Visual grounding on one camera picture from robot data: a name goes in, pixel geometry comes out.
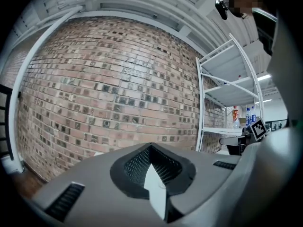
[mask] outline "metal shelving unit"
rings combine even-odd
[[[238,41],[231,35],[230,40],[210,52],[202,59],[196,58],[200,88],[200,121],[196,151],[201,151],[204,132],[239,136],[241,129],[209,128],[204,126],[205,98],[221,107],[260,103],[263,118],[263,96],[257,75],[251,62]],[[211,78],[218,86],[204,90],[203,76]]]

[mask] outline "floor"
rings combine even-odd
[[[25,198],[31,199],[34,194],[45,184],[33,172],[26,169],[23,173],[10,175],[15,183],[18,193]]]

